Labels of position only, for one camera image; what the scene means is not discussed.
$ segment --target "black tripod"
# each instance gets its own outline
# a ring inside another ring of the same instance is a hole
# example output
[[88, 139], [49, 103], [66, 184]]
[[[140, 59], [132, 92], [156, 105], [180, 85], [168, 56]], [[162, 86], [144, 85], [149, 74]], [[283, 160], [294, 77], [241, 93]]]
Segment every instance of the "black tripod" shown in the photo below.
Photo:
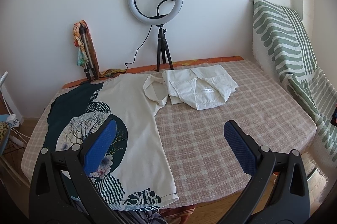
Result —
[[166, 52], [166, 55], [167, 55], [168, 63], [170, 65], [170, 69], [173, 70], [173, 64], [172, 64], [171, 55], [170, 55], [170, 52], [169, 52], [169, 47], [168, 47], [167, 41], [165, 39], [166, 29], [163, 29], [162, 28], [163, 26], [164, 26], [164, 24], [157, 25], [157, 27], [159, 28], [158, 48], [157, 48], [157, 72], [159, 72], [159, 70], [160, 70], [160, 53], [161, 53], [161, 56], [162, 56], [162, 59], [163, 59], [163, 64], [166, 63], [165, 52]]

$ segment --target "tripod leg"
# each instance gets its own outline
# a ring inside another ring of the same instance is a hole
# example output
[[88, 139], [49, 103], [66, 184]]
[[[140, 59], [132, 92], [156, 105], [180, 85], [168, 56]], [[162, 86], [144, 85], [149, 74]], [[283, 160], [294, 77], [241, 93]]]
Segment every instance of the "tripod leg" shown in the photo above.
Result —
[[172, 60], [171, 60], [171, 55], [170, 55], [170, 52], [169, 52], [169, 46], [167, 45], [167, 41], [166, 41], [165, 38], [163, 38], [162, 40], [163, 40], [163, 43], [164, 43], [164, 47], [165, 47], [165, 51], [166, 51], [166, 55], [167, 55], [167, 60], [168, 60], [168, 63], [170, 64], [170, 69], [174, 70]]
[[163, 64], [166, 64], [165, 47], [163, 40], [161, 40], [161, 58], [163, 58]]
[[158, 48], [157, 48], [157, 72], [160, 70], [160, 52], [161, 52], [162, 40], [158, 39]]

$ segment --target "wooden floor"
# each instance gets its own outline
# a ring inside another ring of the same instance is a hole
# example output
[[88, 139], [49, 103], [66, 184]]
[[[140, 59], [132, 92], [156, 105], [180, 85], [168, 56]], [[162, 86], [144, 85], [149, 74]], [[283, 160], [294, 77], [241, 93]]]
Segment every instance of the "wooden floor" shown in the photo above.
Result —
[[[35, 120], [25, 120], [23, 125], [20, 127], [20, 132], [24, 135], [30, 136], [37, 121]], [[5, 155], [6, 160], [11, 163], [13, 168], [26, 179], [21, 171], [21, 159], [23, 156], [23, 149], [18, 150], [14, 153]], [[313, 160], [308, 153], [302, 155], [302, 160], [306, 173], [314, 168]], [[0, 178], [5, 182], [6, 188], [14, 200], [16, 205], [23, 211], [25, 215], [28, 216], [28, 200], [29, 200], [29, 188], [21, 183], [20, 185], [13, 181], [12, 177], [3, 169], [0, 168]], [[257, 205], [254, 212], [258, 212], [263, 209], [266, 204], [268, 197], [272, 191], [274, 180], [276, 175], [272, 175], [270, 182], [265, 190], [265, 193]], [[313, 177], [308, 181], [309, 192], [310, 192], [310, 204], [311, 213], [313, 213], [320, 205], [318, 198], [325, 186], [326, 180], [317, 171]], [[188, 219], [187, 224], [213, 224], [216, 223], [233, 205], [236, 199], [239, 197], [240, 193], [235, 193], [233, 195], [227, 196], [221, 200], [216, 200], [209, 203], [200, 203], [195, 209], [194, 213]]]

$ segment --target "silver screw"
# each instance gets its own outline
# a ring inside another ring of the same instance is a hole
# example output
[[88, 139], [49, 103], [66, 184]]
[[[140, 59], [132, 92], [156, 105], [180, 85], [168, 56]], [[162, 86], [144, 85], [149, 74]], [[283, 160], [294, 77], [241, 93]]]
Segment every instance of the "silver screw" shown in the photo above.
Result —
[[299, 156], [300, 155], [299, 151], [297, 151], [296, 149], [292, 150], [292, 152], [293, 152], [294, 156]]
[[41, 154], [45, 154], [45, 153], [47, 153], [48, 152], [48, 148], [47, 147], [43, 147], [42, 149], [41, 149]]
[[267, 145], [262, 145], [261, 146], [261, 150], [264, 151], [264, 152], [269, 152], [270, 151], [270, 149], [269, 149], [269, 147]]
[[76, 144], [74, 144], [72, 147], [71, 147], [71, 149], [73, 150], [73, 151], [77, 151], [78, 149], [80, 149], [80, 145], [78, 144], [78, 143], [76, 143]]

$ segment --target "pink checkered tablecloth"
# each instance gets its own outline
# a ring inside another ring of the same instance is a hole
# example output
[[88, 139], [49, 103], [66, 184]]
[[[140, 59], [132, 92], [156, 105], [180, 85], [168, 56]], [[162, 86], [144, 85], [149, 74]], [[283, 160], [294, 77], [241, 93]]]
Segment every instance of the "pink checkered tablecloth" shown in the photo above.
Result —
[[[250, 176], [243, 173], [223, 136], [226, 121], [235, 120], [259, 145], [282, 153], [291, 149], [304, 152], [316, 132], [309, 115], [254, 63], [243, 60], [218, 64], [239, 85], [225, 105], [199, 111], [184, 103], [172, 105], [169, 100], [156, 115], [179, 196], [170, 208], [220, 199], [248, 183]], [[161, 78], [162, 71], [148, 73]], [[62, 89], [55, 95], [34, 129], [21, 163], [29, 180], [48, 131], [51, 103], [70, 90]]]

